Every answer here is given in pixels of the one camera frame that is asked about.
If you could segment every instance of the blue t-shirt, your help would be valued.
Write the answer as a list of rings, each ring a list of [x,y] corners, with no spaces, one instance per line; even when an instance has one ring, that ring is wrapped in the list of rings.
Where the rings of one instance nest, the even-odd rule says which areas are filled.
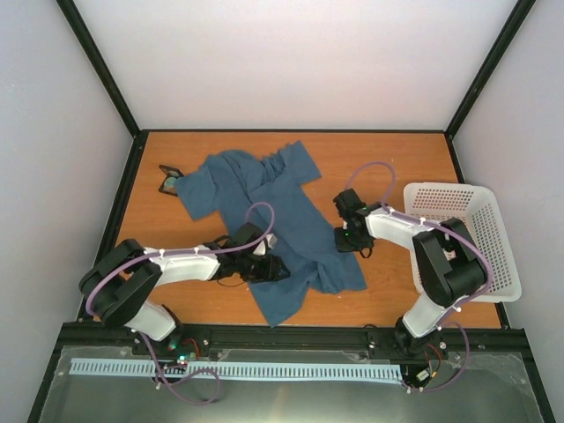
[[[320,177],[298,141],[262,160],[239,150],[208,156],[199,170],[174,186],[191,218],[219,210],[230,234],[245,223],[253,203],[264,201],[274,208],[272,232],[278,242],[272,254],[280,256],[292,274],[278,282],[249,284],[270,326],[296,313],[310,286],[322,293],[367,287],[354,254],[337,252],[333,228],[301,189],[302,183]],[[265,230],[270,211],[258,206],[249,220]]]

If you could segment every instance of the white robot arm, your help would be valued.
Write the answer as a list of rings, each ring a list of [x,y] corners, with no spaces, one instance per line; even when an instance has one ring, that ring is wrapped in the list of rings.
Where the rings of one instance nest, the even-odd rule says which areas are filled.
[[[374,239],[384,239],[415,253],[424,291],[396,323],[397,348],[403,354],[425,342],[446,315],[453,309],[460,311],[460,300],[486,283],[484,265],[443,232],[401,219],[380,204],[366,205],[353,189],[341,192],[333,201],[344,220],[343,227],[335,229],[339,251],[360,251],[369,257]],[[472,242],[461,220],[448,219],[441,225]]]
[[[138,330],[155,341],[178,345],[182,325],[165,306],[147,300],[156,286],[182,280],[216,280],[236,272],[250,283],[277,281],[290,275],[282,260],[270,254],[276,243],[273,234],[247,249],[245,245],[258,239],[262,231],[246,223],[233,237],[221,237],[214,242],[198,245],[184,254],[165,255],[164,250],[141,247],[135,240],[126,240],[100,260],[80,281],[82,294],[88,298],[94,288],[112,271],[136,256],[151,258],[132,266],[129,277],[116,275],[93,299],[93,311],[108,327],[126,326]],[[223,253],[222,249],[237,249]]]

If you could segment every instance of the orange wooden surface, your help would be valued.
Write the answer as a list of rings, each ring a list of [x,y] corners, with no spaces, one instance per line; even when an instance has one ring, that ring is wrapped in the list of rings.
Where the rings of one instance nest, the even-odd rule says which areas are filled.
[[[306,194],[333,225],[341,224],[333,197],[351,172],[369,160],[384,160],[397,171],[390,204],[403,210],[403,189],[410,182],[455,182],[455,171],[441,134],[360,134],[285,132],[152,132],[131,192],[119,241],[135,238],[154,248],[193,247],[226,233],[219,214],[195,222],[176,197],[160,194],[164,179],[158,165],[195,171],[208,154],[242,149],[257,158],[300,139],[319,167],[322,178],[303,186]],[[367,203],[379,199],[390,181],[385,168],[370,168],[353,187]],[[392,326],[418,297],[409,253],[377,241],[369,259],[359,257],[368,289],[337,295],[309,290],[300,312],[287,324]],[[237,277],[223,279],[235,284]],[[185,323],[260,323],[265,321],[246,285],[236,288],[215,282],[184,281],[156,288],[151,300],[166,304]],[[458,320],[467,327],[499,328],[493,304],[464,306]]]

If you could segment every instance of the white wall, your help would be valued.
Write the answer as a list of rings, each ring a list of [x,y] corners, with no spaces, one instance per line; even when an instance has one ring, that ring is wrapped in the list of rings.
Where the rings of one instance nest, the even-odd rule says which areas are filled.
[[[131,138],[55,1],[0,2],[0,420],[76,318]]]
[[[143,128],[447,127],[516,0],[77,0]]]
[[[456,137],[469,183],[500,203],[523,285],[508,305],[564,421],[564,2],[539,1]]]

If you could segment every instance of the white plastic basket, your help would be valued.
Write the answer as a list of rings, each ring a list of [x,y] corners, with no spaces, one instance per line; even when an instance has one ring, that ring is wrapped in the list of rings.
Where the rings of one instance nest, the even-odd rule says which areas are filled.
[[[404,189],[405,212],[436,221],[461,219],[480,251],[493,267],[493,284],[476,302],[516,301],[521,296],[509,239],[494,193],[483,187],[460,183],[410,183]],[[415,255],[412,253],[413,281],[423,290]]]

